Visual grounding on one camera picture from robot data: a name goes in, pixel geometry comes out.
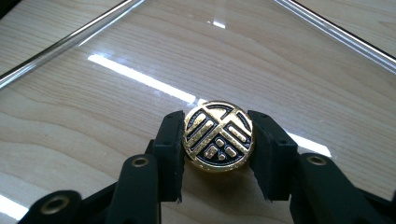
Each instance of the embossed symbol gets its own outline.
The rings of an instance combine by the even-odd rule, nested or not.
[[[247,113],[227,102],[206,102],[185,118],[183,146],[192,162],[207,171],[242,166],[253,149],[253,125]]]

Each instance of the wood grain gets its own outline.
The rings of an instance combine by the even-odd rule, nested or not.
[[[115,4],[23,1],[0,21],[0,72]],[[122,76],[89,61],[92,55],[196,100]],[[166,114],[187,113],[199,99],[269,114],[288,132],[328,147],[359,188],[387,199],[394,191],[393,74],[274,2],[166,0],[145,2],[0,90],[0,194],[26,207],[58,189],[87,197],[144,152]],[[163,223],[292,222],[289,203],[265,201],[247,167],[209,175],[186,163],[182,193],[183,203],[163,204]],[[0,222],[15,219],[1,215]]]

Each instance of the tabletop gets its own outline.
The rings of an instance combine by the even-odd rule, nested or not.
[[[0,74],[118,2],[21,1],[0,20]],[[396,55],[395,2],[300,2]],[[0,90],[0,222],[53,191],[86,198],[114,183],[166,114],[211,100],[270,115],[300,152],[393,195],[395,74],[277,2],[148,0]],[[265,201],[247,166],[185,168],[183,202],[163,203],[163,223],[292,222],[289,202]]]

